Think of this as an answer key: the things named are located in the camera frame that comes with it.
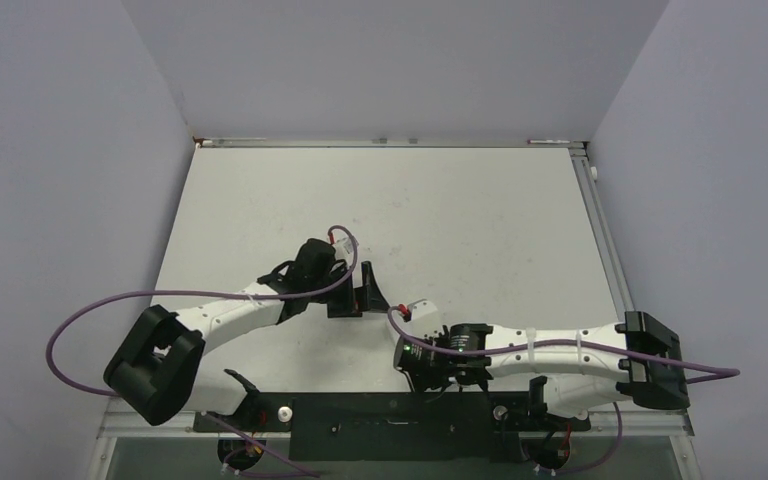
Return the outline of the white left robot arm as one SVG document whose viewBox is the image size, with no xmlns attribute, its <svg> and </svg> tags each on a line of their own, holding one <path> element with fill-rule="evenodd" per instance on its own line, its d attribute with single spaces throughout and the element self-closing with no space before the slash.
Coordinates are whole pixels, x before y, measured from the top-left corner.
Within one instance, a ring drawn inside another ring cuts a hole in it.
<svg viewBox="0 0 768 480">
<path fill-rule="evenodd" d="M 280 325 L 322 304 L 330 318 L 384 313 L 389 304 L 371 262 L 359 259 L 348 238 L 311 238 L 296 257 L 230 299 L 170 311 L 146 308 L 112 359 L 103 379 L 148 424 L 184 410 L 210 411 L 234 430 L 256 421 L 257 388 L 237 371 L 202 372 L 205 356 L 256 329 Z"/>
</svg>

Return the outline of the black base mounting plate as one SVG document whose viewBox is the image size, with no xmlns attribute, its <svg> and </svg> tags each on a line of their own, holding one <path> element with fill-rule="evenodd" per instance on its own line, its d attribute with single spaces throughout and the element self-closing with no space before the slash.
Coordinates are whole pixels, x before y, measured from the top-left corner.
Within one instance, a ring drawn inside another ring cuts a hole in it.
<svg viewBox="0 0 768 480">
<path fill-rule="evenodd" d="M 524 391 L 463 393 L 261 393 L 220 422 L 197 415 L 198 433 L 222 424 L 282 434 L 294 461 L 443 461 L 486 458 L 517 462 L 517 441 L 557 443 L 589 420 L 538 418 Z"/>
</svg>

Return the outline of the aluminium frame rail right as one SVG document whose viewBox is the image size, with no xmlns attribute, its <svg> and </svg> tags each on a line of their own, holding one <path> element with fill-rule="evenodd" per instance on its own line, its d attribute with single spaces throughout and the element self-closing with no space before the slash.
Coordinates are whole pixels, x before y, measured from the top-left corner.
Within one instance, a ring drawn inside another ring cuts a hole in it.
<svg viewBox="0 0 768 480">
<path fill-rule="evenodd" d="M 571 152 L 570 158 L 597 244 L 614 309 L 619 322 L 623 323 L 625 313 L 635 310 L 635 306 L 599 198 L 591 164 L 585 155 L 575 155 L 574 152 Z"/>
</svg>

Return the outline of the aluminium frame rail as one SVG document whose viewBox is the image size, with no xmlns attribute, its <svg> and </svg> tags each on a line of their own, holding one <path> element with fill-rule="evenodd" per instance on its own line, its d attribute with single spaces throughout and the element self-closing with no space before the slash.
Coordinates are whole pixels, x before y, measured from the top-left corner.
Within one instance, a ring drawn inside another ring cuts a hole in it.
<svg viewBox="0 0 768 480">
<path fill-rule="evenodd" d="M 468 140 L 432 138 L 269 139 L 269 138 L 194 138 L 201 148 L 567 148 L 585 149 L 586 141 L 569 140 Z"/>
<path fill-rule="evenodd" d="M 597 244 L 614 309 L 619 322 L 623 323 L 625 313 L 635 310 L 635 306 L 599 198 L 591 164 L 585 155 L 575 155 L 574 152 L 571 152 L 570 158 Z"/>
</svg>

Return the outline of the aluminium frame rail back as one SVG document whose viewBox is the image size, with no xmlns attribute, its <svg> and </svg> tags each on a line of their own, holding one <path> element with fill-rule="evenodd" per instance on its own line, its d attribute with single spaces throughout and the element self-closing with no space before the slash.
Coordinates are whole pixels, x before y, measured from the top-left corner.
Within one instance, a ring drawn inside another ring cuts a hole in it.
<svg viewBox="0 0 768 480">
<path fill-rule="evenodd" d="M 569 140 L 468 140 L 432 138 L 269 139 L 269 138 L 194 138 L 201 148 L 567 148 L 585 149 L 586 141 Z"/>
</svg>

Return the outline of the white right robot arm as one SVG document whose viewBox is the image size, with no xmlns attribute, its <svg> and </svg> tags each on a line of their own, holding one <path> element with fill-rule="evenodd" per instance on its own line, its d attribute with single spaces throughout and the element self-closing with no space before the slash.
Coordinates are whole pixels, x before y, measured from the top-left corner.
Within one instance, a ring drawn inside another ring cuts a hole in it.
<svg viewBox="0 0 768 480">
<path fill-rule="evenodd" d="M 393 307 L 394 367 L 412 390 L 451 385 L 487 392 L 491 381 L 529 376 L 527 419 L 549 428 L 604 404 L 632 401 L 651 410 L 690 405 L 679 336 L 655 317 L 627 311 L 622 321 L 572 330 L 481 323 L 445 327 L 435 307 Z"/>
</svg>

